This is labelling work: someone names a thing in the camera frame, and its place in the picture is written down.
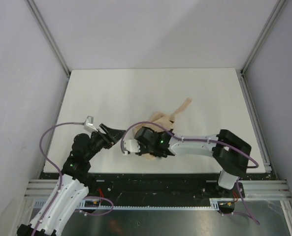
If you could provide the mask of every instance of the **white table surface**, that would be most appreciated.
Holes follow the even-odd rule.
[[[94,116],[96,126],[104,123],[111,128],[126,129],[147,120],[155,111],[174,112],[187,97],[193,101],[176,116],[175,133],[210,135],[228,129],[252,146],[251,156],[260,167],[248,172],[265,172],[233,68],[73,70],[58,123],[84,122],[87,116]],[[71,151],[74,136],[79,133],[86,133],[80,125],[56,129],[48,156],[60,168]],[[218,173],[222,169],[206,156],[155,160],[124,156],[119,143],[109,150],[103,149],[90,163],[91,173]],[[57,170],[46,162],[44,172]]]

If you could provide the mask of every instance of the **gray wall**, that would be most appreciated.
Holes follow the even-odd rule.
[[[276,171],[292,192],[292,0],[246,76]]]
[[[241,68],[277,0],[35,0],[70,69]]]
[[[35,177],[38,141],[55,120],[64,84],[25,2],[0,0],[0,215]]]

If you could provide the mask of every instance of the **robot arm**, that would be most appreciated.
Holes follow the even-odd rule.
[[[236,180],[245,176],[249,160],[242,154],[217,143],[220,141],[229,144],[249,155],[251,146],[230,131],[222,129],[218,135],[177,135],[177,137],[181,137],[180,140],[172,138],[166,132],[155,132],[149,127],[142,127],[137,131],[134,139],[124,142],[124,148],[137,155],[150,153],[156,157],[184,154],[213,157],[223,168],[218,185],[225,189],[232,189]]]
[[[54,191],[29,225],[21,225],[18,236],[60,236],[77,209],[79,203],[88,195],[90,188],[95,190],[89,161],[103,148],[110,149],[123,136],[125,130],[111,129],[104,124],[100,129],[93,126],[93,117],[88,117],[85,129],[91,136],[79,134],[74,138],[72,151],[62,169],[62,184],[58,181]]]

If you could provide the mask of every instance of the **beige cloth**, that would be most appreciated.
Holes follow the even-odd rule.
[[[154,112],[148,119],[148,121],[150,122],[153,122],[153,123],[156,123],[156,124],[159,124],[161,125],[162,127],[164,127],[165,129],[167,130],[170,130],[170,129],[174,129],[174,123],[172,123],[172,121],[175,121],[175,116],[179,113],[181,113],[182,111],[184,111],[187,106],[191,103],[192,99],[191,98],[187,98],[183,103],[182,105],[176,109],[172,114],[168,115],[168,114],[165,114],[163,112]],[[133,131],[133,134],[135,135],[136,132],[143,126],[146,126],[146,127],[149,127],[151,129],[153,129],[154,131],[156,132],[161,132],[162,129],[153,125],[153,124],[140,124],[140,125],[137,125],[135,126],[132,131]],[[150,154],[144,154],[142,155],[144,157],[146,157],[147,159],[150,159],[150,160],[153,160],[155,159],[154,156],[150,155]]]

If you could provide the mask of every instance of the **metal plate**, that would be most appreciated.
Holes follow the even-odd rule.
[[[260,226],[239,215],[221,217],[216,211],[115,210],[99,217],[74,213],[62,236],[290,236],[279,201],[248,206]],[[245,212],[240,202],[236,211]]]

